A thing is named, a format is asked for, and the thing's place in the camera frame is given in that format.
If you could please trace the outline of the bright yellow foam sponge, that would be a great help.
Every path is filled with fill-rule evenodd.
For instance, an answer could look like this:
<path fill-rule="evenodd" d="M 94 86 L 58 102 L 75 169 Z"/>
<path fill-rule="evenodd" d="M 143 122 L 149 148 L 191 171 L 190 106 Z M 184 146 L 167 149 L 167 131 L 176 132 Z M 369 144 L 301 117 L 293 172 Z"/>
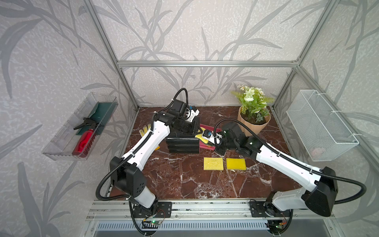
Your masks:
<path fill-rule="evenodd" d="M 227 170 L 245 171 L 247 169 L 245 159 L 227 158 L 226 159 L 226 165 L 227 165 Z"/>

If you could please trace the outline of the pink drawer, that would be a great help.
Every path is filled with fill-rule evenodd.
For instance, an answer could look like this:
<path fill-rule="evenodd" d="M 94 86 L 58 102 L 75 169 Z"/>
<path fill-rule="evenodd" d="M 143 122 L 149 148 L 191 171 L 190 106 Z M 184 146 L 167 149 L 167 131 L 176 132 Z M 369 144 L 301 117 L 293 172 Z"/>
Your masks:
<path fill-rule="evenodd" d="M 215 136 L 213 135 L 214 127 L 201 124 L 200 131 L 195 136 L 195 138 L 199 139 L 199 147 L 201 149 L 214 151 L 216 149 L 215 145 Z"/>

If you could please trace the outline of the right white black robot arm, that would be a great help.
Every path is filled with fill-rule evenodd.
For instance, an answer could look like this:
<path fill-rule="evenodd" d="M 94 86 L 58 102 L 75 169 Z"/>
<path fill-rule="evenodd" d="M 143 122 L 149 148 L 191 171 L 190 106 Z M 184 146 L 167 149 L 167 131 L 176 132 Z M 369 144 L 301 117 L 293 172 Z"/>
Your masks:
<path fill-rule="evenodd" d="M 300 162 L 280 152 L 254 133 L 246 136 L 239 121 L 227 121 L 222 131 L 205 133 L 209 142 L 215 144 L 217 153 L 224 155 L 227 150 L 234 150 L 244 157 L 273 167 L 300 184 L 300 188 L 295 190 L 272 192 L 265 202 L 267 214 L 273 215 L 276 211 L 290 209 L 309 209 L 323 217 L 331 216 L 338 193 L 336 181 L 330 178 L 335 174 L 332 169 L 325 167 L 320 170 Z"/>

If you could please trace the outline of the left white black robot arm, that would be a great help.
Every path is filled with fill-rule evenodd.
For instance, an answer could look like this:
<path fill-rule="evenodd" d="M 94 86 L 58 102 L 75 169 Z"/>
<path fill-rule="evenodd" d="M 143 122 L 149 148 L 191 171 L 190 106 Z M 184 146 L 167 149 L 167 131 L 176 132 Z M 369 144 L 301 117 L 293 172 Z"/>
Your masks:
<path fill-rule="evenodd" d="M 151 209 L 158 202 L 157 197 L 147 187 L 143 169 L 158 145 L 169 135 L 192 135 L 199 131 L 195 119 L 199 110 L 183 101 L 172 100 L 166 109 L 155 112 L 151 127 L 137 144 L 121 158 L 113 158 L 110 163 L 112 185 L 133 204 Z"/>

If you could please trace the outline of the wavy yellow cloth sponge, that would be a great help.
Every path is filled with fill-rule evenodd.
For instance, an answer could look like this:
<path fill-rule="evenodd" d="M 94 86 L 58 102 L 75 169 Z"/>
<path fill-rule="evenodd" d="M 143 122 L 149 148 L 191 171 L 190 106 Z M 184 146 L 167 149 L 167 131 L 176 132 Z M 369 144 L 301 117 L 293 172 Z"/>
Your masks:
<path fill-rule="evenodd" d="M 213 143 L 209 142 L 209 140 L 203 136 L 205 130 L 206 129 L 204 127 L 200 127 L 200 130 L 197 132 L 195 138 L 199 139 L 203 144 L 207 146 L 214 146 Z"/>

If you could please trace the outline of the black drawer unit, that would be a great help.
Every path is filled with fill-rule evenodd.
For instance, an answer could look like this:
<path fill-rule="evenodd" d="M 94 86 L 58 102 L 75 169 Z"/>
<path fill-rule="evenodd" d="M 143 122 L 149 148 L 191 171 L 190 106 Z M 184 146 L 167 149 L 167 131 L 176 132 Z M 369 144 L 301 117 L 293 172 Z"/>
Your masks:
<path fill-rule="evenodd" d="M 199 154 L 199 139 L 194 134 L 173 131 L 165 138 L 168 150 L 174 154 Z"/>

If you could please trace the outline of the yellow cellulose sponge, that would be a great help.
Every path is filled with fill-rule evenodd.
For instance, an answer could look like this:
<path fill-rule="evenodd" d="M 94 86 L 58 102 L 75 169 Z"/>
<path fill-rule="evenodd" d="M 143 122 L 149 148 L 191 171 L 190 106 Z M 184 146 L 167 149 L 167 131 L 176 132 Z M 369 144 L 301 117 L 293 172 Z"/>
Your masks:
<path fill-rule="evenodd" d="M 223 158 L 204 158 L 203 170 L 224 170 Z"/>

